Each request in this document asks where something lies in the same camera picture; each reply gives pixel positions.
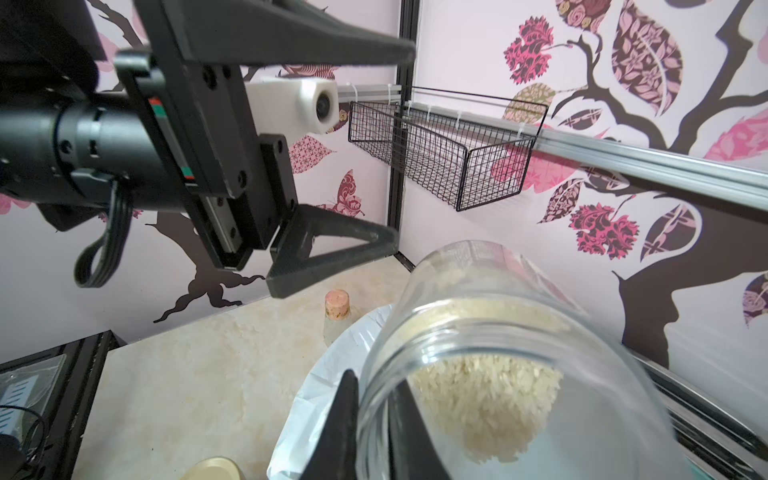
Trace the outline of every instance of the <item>black metal frame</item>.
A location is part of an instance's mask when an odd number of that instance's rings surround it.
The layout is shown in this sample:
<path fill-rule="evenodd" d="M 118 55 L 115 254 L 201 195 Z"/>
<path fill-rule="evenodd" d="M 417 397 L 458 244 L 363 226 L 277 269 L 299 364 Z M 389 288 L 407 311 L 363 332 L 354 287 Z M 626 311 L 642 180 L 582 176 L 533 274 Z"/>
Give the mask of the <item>black metal frame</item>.
<path fill-rule="evenodd" d="M 402 0 L 400 2 L 400 38 L 416 41 L 419 31 L 419 9 L 421 0 Z M 413 62 L 397 67 L 397 83 L 403 85 L 400 90 L 400 104 L 404 105 L 411 99 L 411 88 L 405 85 L 413 85 Z M 397 134 L 405 140 L 406 133 L 402 126 L 395 124 L 393 135 Z M 400 230 L 402 220 L 403 189 L 406 185 L 406 176 L 396 168 L 396 164 L 402 164 L 405 160 L 405 152 L 392 152 L 392 168 L 389 169 L 389 207 L 387 208 L 387 227 Z"/>
<path fill-rule="evenodd" d="M 48 425 L 48 437 L 37 480 L 71 477 L 107 352 L 123 345 L 125 342 L 107 331 L 0 365 L 2 373 L 66 355 L 48 404 L 40 412 Z M 35 433 L 33 445 L 39 435 Z"/>

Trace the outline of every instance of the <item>rice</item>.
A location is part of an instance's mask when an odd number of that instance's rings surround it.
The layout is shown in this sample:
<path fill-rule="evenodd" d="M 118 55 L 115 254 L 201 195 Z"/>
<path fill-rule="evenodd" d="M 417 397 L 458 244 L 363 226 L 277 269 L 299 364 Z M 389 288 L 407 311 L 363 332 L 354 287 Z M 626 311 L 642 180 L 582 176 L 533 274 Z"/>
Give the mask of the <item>rice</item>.
<path fill-rule="evenodd" d="M 427 425 L 475 463 L 514 462 L 544 429 L 563 375 L 532 360 L 478 354 L 433 363 L 409 377 Z"/>

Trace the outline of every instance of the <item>table surface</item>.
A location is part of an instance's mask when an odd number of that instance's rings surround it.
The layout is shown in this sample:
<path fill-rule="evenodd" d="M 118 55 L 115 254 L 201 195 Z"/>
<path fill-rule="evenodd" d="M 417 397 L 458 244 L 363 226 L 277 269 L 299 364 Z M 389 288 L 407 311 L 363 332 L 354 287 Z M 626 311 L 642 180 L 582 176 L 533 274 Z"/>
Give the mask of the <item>table surface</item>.
<path fill-rule="evenodd" d="M 408 276 L 388 257 L 112 350 L 72 478 L 177 479 L 214 456 L 266 478 L 293 397 L 326 351 L 325 294 L 346 290 L 367 313 L 396 302 Z"/>

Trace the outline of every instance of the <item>flower decal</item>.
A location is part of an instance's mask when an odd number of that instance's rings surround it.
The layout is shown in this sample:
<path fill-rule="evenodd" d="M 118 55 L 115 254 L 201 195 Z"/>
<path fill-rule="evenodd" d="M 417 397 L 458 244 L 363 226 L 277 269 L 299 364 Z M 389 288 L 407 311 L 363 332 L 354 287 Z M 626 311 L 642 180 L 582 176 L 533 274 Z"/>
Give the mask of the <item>flower decal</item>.
<path fill-rule="evenodd" d="M 589 254 L 622 259 L 637 241 L 637 223 L 624 215 L 614 220 L 617 210 L 607 205 L 583 205 L 571 215 L 571 227 L 576 233 L 578 250 Z"/>
<path fill-rule="evenodd" d="M 544 17 L 530 17 L 520 25 L 520 37 L 504 50 L 504 58 L 512 72 L 510 79 L 516 84 L 523 84 L 541 77 L 552 58 L 542 52 L 553 43 L 552 27 Z"/>
<path fill-rule="evenodd" d="M 611 0 L 555 0 L 555 4 L 565 23 L 597 34 Z"/>

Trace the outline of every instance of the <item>glass jar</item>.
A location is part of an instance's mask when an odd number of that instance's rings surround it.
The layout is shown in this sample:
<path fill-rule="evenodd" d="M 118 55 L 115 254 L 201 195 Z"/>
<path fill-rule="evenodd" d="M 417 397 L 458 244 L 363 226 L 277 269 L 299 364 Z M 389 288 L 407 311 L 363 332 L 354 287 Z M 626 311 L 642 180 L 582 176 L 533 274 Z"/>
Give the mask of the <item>glass jar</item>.
<path fill-rule="evenodd" d="M 579 312 L 501 245 L 431 253 L 362 370 L 358 477 L 389 478 L 387 399 L 408 380 L 452 480 L 689 478 L 650 380 Z"/>

